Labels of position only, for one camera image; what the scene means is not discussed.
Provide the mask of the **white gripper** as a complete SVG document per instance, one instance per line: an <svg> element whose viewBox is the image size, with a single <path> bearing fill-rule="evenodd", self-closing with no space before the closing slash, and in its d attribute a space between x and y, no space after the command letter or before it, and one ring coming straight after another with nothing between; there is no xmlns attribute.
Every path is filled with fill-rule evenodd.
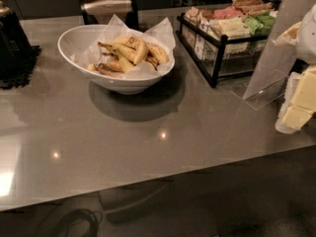
<svg viewBox="0 0 316 237"><path fill-rule="evenodd" d="M316 4L303 20L295 23L274 40L275 46L294 46L297 57L307 64L316 63ZM308 66L285 98L294 106L316 112L316 66Z"/></svg>

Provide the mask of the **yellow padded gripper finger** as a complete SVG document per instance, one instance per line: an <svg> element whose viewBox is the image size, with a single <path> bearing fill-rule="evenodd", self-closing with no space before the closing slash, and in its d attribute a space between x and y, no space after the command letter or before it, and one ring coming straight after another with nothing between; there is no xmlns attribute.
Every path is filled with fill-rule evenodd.
<svg viewBox="0 0 316 237"><path fill-rule="evenodd" d="M284 103L277 115L275 128L278 132L293 134L307 124L312 115L312 111Z"/></svg>

